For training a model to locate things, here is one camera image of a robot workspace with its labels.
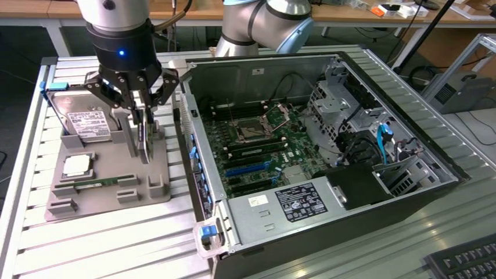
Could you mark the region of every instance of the circuit board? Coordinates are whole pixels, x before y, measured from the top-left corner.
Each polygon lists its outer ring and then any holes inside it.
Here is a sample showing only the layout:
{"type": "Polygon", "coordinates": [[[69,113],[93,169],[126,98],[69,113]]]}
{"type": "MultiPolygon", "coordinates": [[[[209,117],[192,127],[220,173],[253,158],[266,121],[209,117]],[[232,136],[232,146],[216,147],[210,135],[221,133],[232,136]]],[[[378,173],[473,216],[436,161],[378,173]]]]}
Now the circuit board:
{"type": "Polygon", "coordinates": [[[204,118],[217,170],[230,198],[310,179],[328,168],[298,121],[297,110],[277,103],[272,108],[262,116],[224,121],[204,118]]]}

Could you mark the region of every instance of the blue pcie slot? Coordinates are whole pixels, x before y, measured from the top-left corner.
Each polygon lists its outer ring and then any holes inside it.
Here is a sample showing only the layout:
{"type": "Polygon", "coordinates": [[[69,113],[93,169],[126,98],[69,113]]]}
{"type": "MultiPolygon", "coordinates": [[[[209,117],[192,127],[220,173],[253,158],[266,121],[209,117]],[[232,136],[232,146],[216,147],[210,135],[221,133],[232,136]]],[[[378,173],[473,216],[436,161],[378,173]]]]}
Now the blue pcie slot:
{"type": "Polygon", "coordinates": [[[266,161],[262,164],[256,164],[253,166],[242,167],[240,169],[228,170],[225,172],[225,177],[238,176],[240,174],[252,173],[258,170],[266,170],[269,168],[270,162],[272,160],[266,161]]]}

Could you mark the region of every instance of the metal workbench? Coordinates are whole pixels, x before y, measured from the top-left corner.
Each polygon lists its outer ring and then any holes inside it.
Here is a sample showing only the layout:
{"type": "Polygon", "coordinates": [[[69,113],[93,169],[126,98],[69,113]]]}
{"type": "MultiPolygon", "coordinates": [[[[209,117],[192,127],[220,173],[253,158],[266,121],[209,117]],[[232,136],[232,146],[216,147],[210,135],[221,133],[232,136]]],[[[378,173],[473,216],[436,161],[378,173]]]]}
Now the metal workbench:
{"type": "MultiPolygon", "coordinates": [[[[404,222],[249,278],[429,278],[424,256],[496,232],[494,164],[441,116],[425,110],[425,103],[413,100],[413,90],[393,78],[368,50],[356,45],[301,50],[313,51],[345,51],[350,55],[473,179],[404,222]]],[[[165,65],[170,59],[209,56],[206,51],[165,53],[158,59],[165,65]]],[[[54,66],[41,67],[37,83],[80,84],[93,70],[94,57],[58,59],[54,66]]],[[[45,202],[61,128],[40,91],[34,91],[0,219],[1,278],[209,277],[208,263],[196,255],[193,244],[193,208],[170,103],[156,115],[166,126],[172,200],[46,223],[45,202]]]]}

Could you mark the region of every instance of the keyboard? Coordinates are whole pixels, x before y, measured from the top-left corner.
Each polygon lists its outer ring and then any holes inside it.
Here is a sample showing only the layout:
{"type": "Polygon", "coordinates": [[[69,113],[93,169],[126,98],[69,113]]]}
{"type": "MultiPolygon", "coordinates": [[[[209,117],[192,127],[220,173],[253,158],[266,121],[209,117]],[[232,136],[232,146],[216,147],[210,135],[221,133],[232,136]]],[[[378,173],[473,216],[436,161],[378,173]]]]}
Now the keyboard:
{"type": "Polygon", "coordinates": [[[496,279],[496,234],[425,257],[436,279],[496,279]]]}

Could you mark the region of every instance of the power supply label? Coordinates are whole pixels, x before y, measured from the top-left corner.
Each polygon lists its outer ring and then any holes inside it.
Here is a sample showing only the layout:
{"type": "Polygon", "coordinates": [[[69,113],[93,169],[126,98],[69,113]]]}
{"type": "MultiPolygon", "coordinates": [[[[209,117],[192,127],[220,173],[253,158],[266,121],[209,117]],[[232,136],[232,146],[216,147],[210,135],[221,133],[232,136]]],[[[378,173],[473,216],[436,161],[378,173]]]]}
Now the power supply label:
{"type": "Polygon", "coordinates": [[[289,222],[296,222],[326,212],[322,199],[312,183],[276,191],[276,196],[289,222]]]}
{"type": "Polygon", "coordinates": [[[68,116],[80,138],[93,138],[110,135],[105,114],[101,111],[70,112],[68,113],[68,116]]]}

